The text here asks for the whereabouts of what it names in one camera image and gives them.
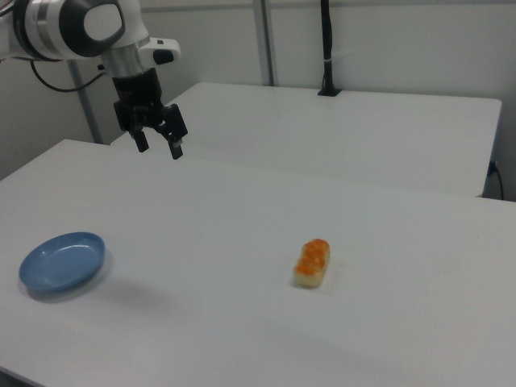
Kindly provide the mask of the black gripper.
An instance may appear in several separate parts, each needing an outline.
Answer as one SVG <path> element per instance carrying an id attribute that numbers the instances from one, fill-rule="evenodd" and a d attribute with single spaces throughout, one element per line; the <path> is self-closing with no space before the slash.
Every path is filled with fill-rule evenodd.
<path id="1" fill-rule="evenodd" d="M 181 158 L 182 138 L 188 130 L 178 106 L 166 106 L 161 101 L 157 71 L 149 69 L 133 77 L 115 77 L 112 81 L 119 97 L 114 104 L 119 126 L 130 134 L 138 151 L 149 149 L 143 128 L 150 127 L 166 139 L 172 158 Z"/>

